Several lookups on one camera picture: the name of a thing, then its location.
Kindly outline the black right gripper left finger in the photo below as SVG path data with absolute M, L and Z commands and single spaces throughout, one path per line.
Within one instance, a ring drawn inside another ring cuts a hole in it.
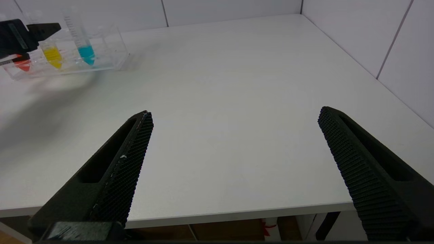
M 123 241 L 154 124 L 127 121 L 28 221 L 34 242 Z

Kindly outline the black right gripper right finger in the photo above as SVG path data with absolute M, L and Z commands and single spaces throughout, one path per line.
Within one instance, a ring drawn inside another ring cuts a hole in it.
M 433 241 L 433 184 L 342 111 L 318 124 L 368 240 Z

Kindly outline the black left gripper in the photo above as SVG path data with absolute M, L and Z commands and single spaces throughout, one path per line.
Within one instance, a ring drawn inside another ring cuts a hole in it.
M 61 30 L 59 23 L 24 25 L 20 19 L 0 22 L 1 65 L 30 60 L 29 53 L 36 50 L 38 42 L 50 38 Z

